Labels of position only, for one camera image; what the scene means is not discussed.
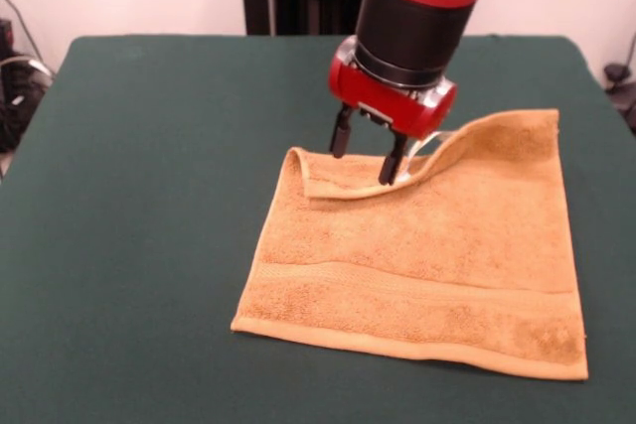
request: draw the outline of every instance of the towel hem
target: towel hem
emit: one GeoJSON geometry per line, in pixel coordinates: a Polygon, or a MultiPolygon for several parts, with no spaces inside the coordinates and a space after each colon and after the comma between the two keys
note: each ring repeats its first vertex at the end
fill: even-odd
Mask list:
{"type": "Polygon", "coordinates": [[[233,332],[253,333],[332,350],[382,354],[413,360],[438,359],[463,362],[482,369],[520,377],[567,381],[588,379],[587,366],[584,362],[560,364],[524,359],[459,344],[408,343],[371,335],[305,327],[250,317],[236,317],[232,321],[231,329],[233,332]]]}

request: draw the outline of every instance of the black cylindrical joint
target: black cylindrical joint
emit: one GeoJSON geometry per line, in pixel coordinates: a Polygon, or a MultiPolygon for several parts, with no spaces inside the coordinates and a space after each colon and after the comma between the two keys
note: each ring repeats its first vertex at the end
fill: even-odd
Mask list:
{"type": "Polygon", "coordinates": [[[363,70],[387,83],[415,88],[435,85],[455,53],[473,7],[363,0],[356,60],[363,70]]]}

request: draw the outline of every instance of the towel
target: towel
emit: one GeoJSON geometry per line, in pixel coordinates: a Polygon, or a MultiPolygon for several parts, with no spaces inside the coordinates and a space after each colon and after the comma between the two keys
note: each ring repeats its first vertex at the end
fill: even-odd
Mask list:
{"type": "Polygon", "coordinates": [[[305,345],[587,379],[558,111],[466,124],[410,177],[292,148],[231,329],[305,345]]]}

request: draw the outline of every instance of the table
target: table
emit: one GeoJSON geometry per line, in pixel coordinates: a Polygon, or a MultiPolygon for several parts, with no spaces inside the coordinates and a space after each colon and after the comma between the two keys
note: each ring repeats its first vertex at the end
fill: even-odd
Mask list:
{"type": "MultiPolygon", "coordinates": [[[[636,422],[636,144],[563,38],[464,39],[445,128],[559,108],[588,382],[230,332],[285,151],[327,149],[340,40],[73,43],[0,189],[0,422],[636,422]]],[[[360,119],[351,150],[391,141],[360,119]]]]}

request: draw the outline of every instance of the green tablecloth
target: green tablecloth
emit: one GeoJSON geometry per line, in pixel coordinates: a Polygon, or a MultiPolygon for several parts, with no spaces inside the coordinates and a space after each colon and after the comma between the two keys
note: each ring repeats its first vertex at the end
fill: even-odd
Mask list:
{"type": "Polygon", "coordinates": [[[560,109],[588,382],[231,334],[285,151],[326,151],[339,41],[73,44],[0,189],[0,422],[636,422],[636,143],[564,39],[465,39],[445,127],[560,109]]]}

